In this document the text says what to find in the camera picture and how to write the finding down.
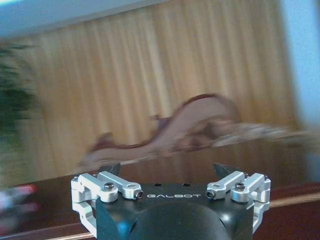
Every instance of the screw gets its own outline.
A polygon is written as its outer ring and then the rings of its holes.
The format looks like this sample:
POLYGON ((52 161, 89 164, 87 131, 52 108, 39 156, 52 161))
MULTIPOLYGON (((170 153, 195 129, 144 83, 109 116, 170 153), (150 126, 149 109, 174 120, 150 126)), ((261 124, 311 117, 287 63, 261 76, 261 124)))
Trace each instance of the screw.
POLYGON ((211 190, 206 191, 205 195, 208 199, 214 199, 214 197, 216 196, 216 194, 211 190))
POLYGON ((239 190, 239 191, 242 191, 242 190, 244 190, 244 189, 246 188, 246 186, 245 186, 242 182, 237 182, 237 183, 235 184, 235 188, 236 188, 237 190, 239 190))
POLYGON ((142 199, 143 195, 144 195, 144 191, 138 190, 135 192, 134 197, 135 197, 135 199, 142 199))
POLYGON ((111 190, 111 189, 113 189, 114 188, 114 184, 112 183, 112 182, 106 182, 105 184, 104 184, 104 189, 105 190, 111 190))

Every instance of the dark wooden surface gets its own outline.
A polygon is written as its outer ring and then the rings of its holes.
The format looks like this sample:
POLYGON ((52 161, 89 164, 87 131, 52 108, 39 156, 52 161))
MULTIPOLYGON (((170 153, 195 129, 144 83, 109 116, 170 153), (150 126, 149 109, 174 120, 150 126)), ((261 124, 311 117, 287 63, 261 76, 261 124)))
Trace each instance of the dark wooden surface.
MULTIPOLYGON (((119 175, 139 183, 208 183, 217 180, 213 163, 237 166, 248 173, 267 174, 271 179, 271 199, 320 192, 316 179, 308 177, 305 153, 299 148, 271 147, 274 152, 246 153, 233 159, 228 149, 205 149, 179 153, 152 161, 130 162, 121 166, 119 175)), ((40 210, 29 214, 14 232, 0 239, 46 240, 87 232, 71 208, 70 180, 64 176, 36 182, 37 193, 30 200, 40 204, 40 210)), ((254 239, 320 239, 320 201, 270 209, 254 239)))

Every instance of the metal linkage arm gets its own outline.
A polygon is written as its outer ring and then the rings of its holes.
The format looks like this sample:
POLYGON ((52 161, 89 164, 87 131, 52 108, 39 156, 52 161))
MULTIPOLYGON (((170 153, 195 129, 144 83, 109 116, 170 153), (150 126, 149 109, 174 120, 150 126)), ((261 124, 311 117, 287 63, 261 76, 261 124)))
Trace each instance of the metal linkage arm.
POLYGON ((260 226, 265 211, 270 206, 271 181, 266 175, 255 173, 245 177, 240 171, 235 171, 220 181, 207 185, 206 196, 211 200, 223 199, 231 190, 231 199, 239 204, 253 200, 253 233, 260 226))
POLYGON ((112 182, 122 193, 125 199, 141 199, 143 196, 143 191, 139 183, 129 182, 121 177, 113 175, 108 171, 102 171, 98 174, 97 178, 103 182, 112 182))
POLYGON ((120 191, 126 199, 140 199, 142 189, 140 184, 128 182, 107 171, 98 174, 98 178, 83 173, 71 180, 72 209, 79 213, 81 223, 90 233, 97 237, 97 221, 93 209, 86 201, 100 197, 102 202, 112 203, 118 199, 120 191))
POLYGON ((206 196, 209 199, 224 199, 227 192, 240 181, 245 180, 245 174, 241 171, 234 171, 228 176, 216 182, 210 182, 206 187, 206 196))

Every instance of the green leaves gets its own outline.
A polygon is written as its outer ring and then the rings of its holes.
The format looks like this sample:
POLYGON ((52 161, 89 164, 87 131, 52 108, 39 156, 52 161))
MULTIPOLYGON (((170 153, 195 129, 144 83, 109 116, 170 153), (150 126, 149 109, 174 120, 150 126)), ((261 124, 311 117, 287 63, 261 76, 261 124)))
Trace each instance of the green leaves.
POLYGON ((0 136, 18 138, 18 120, 25 114, 34 96, 23 87, 24 73, 31 72, 29 64, 18 56, 17 51, 27 45, 9 44, 0 47, 0 136))

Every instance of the wooden carving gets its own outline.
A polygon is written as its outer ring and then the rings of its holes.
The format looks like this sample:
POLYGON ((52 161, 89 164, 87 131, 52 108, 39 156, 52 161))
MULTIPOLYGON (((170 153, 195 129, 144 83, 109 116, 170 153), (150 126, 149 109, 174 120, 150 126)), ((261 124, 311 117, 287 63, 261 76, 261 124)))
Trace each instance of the wooden carving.
POLYGON ((75 171, 95 171, 110 163, 210 147, 215 138, 228 134, 239 121, 233 103, 216 94, 202 94, 189 99, 172 117, 153 118, 159 120, 159 124, 149 140, 135 145, 120 145, 114 143, 111 133, 106 133, 84 156, 75 171))

